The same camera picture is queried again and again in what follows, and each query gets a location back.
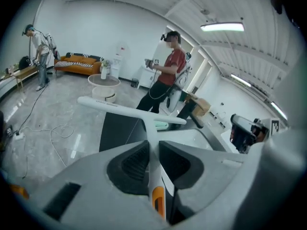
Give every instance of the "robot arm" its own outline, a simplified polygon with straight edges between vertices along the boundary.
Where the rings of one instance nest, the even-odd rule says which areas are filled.
[[[270,126],[258,119],[252,122],[233,114],[230,121],[232,123],[230,141],[240,153],[248,153],[253,144],[263,142],[269,137]]]

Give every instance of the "controller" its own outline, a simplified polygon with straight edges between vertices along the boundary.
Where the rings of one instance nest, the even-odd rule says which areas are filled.
[[[147,68],[153,68],[153,64],[158,65],[159,60],[158,59],[145,59],[145,65]]]
[[[40,61],[39,61],[38,59],[35,59],[35,60],[34,60],[34,64],[37,65],[37,66],[39,66],[39,65],[40,65]]]

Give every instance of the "ceiling light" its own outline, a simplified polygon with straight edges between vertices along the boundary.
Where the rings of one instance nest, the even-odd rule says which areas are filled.
[[[243,79],[241,79],[241,78],[235,76],[234,74],[231,74],[230,76],[231,76],[232,78],[238,80],[239,82],[241,82],[241,83],[247,85],[248,87],[251,87],[251,84],[250,84],[250,83],[248,83],[248,82],[246,82],[245,80],[243,80]]]
[[[214,23],[214,24],[202,25],[201,29],[204,32],[211,32],[211,31],[238,31],[238,32],[243,32],[244,26],[240,22]]]
[[[277,112],[279,112],[281,116],[283,116],[285,120],[288,120],[287,116],[282,112],[282,110],[274,102],[272,102],[271,105],[276,109]]]

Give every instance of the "person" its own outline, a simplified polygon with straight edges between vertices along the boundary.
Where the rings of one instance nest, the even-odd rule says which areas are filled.
[[[47,58],[50,52],[49,43],[44,37],[44,35],[35,30],[33,25],[29,24],[25,28],[25,35],[27,37],[32,37],[32,42],[36,48],[36,59],[39,60],[39,85],[36,88],[36,91],[41,90],[49,82],[47,77]]]
[[[167,57],[164,66],[153,65],[152,69],[161,71],[161,75],[148,93],[141,99],[136,109],[159,113],[160,103],[170,93],[176,80],[176,73],[180,73],[186,64],[186,53],[181,48],[181,37],[177,31],[171,31],[166,35],[166,44],[172,48],[172,53]]]

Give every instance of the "white wall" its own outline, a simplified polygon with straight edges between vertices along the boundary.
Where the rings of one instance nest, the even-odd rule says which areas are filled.
[[[0,43],[0,70],[19,63],[29,55],[30,38],[22,36],[22,31],[32,24],[41,0],[26,0],[5,31]]]
[[[113,59],[125,48],[120,77],[139,77],[145,58],[153,58],[166,20],[124,3],[102,0],[71,1],[63,5],[57,21],[60,53],[84,53]]]
[[[185,86],[187,91],[193,90],[194,84],[191,84],[191,83],[194,80],[194,77],[196,73],[198,72],[199,68],[201,67],[203,61],[205,60],[205,58],[198,52],[198,50],[196,51],[196,53],[192,55],[192,58],[190,60],[192,70],[189,73],[188,82],[187,82],[187,85]]]
[[[184,40],[183,38],[181,38],[181,47],[183,48],[183,50],[185,52],[189,52],[191,53],[193,46],[191,44],[189,44],[186,40]]]
[[[202,84],[202,82],[205,80],[207,75],[209,74],[209,71],[211,69],[211,65],[208,63],[208,59],[206,58],[204,62],[201,65],[201,68],[199,69],[199,72],[197,72],[197,75],[195,76],[195,83],[192,83],[195,87],[199,88]]]
[[[50,33],[57,44],[60,54],[65,54],[62,51],[62,45],[58,42],[61,41],[63,34],[61,33],[60,17],[65,0],[43,0],[41,6],[37,11],[34,21],[34,28],[44,34]],[[31,43],[31,57],[35,57],[36,49]],[[50,61],[47,62],[48,66],[54,65],[53,55],[50,54]]]
[[[210,105],[213,105],[216,96],[216,90],[220,84],[220,71],[212,67],[200,88],[196,91],[199,98],[205,99]]]
[[[218,113],[226,112],[225,120],[230,123],[232,114],[237,114],[248,120],[255,118],[270,118],[273,115],[259,102],[240,90],[235,85],[221,79],[215,88],[210,104]]]

